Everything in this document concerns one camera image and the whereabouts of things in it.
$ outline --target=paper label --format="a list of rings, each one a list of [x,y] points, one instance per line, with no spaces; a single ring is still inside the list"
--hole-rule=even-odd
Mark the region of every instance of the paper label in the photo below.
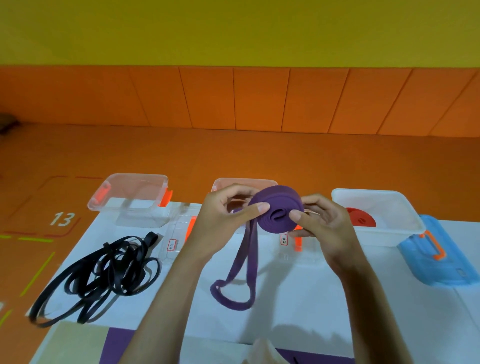
[[[287,234],[281,234],[280,235],[280,244],[287,246],[288,245],[288,235]]]
[[[170,239],[168,242],[167,252],[174,252],[175,248],[177,247],[177,239]]]

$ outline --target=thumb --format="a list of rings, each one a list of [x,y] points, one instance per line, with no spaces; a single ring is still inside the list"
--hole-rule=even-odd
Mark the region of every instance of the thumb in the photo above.
[[[235,222],[238,226],[242,226],[247,221],[253,220],[254,218],[263,215],[270,209],[270,204],[268,202],[259,202],[257,204],[250,205],[244,208],[242,211],[239,211],[234,214]]]
[[[324,233],[324,226],[304,212],[291,210],[288,217],[290,217],[293,222],[296,222],[297,225],[312,232],[316,237],[319,237]]]

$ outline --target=black resistance band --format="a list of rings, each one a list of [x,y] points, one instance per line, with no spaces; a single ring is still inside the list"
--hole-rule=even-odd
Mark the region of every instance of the black resistance band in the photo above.
[[[40,328],[48,328],[81,309],[77,322],[84,324],[103,305],[111,292],[119,296],[134,296],[145,291],[157,280],[162,269],[158,259],[147,257],[158,238],[152,231],[145,239],[126,236],[112,244],[103,244],[102,249],[73,263],[43,290],[30,310],[30,322]],[[136,239],[140,244],[128,241],[129,239]],[[149,262],[156,262],[157,270],[153,278],[142,285]],[[92,274],[94,279],[88,283]],[[51,295],[65,280],[65,292],[78,295],[80,301],[50,321],[37,322],[38,315]]]

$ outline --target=forearm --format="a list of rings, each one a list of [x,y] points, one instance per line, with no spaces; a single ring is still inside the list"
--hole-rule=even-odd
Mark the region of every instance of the forearm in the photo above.
[[[358,364],[413,364],[385,292],[366,263],[340,278],[345,290]]]
[[[180,254],[120,364],[177,364],[193,296],[205,262]]]

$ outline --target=number 13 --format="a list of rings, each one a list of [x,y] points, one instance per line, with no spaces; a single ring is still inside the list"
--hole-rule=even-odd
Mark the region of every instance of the number 13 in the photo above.
[[[57,221],[60,219],[60,217],[63,215],[63,212],[59,212],[58,214],[55,214],[55,218],[53,219],[53,221],[51,222],[50,226],[53,226],[57,223]],[[75,214],[73,212],[69,212],[67,214],[67,217],[66,218],[63,218],[63,220],[65,222],[61,223],[61,224],[58,224],[58,226],[67,226],[68,224],[70,224],[72,222],[72,219],[75,217]]]

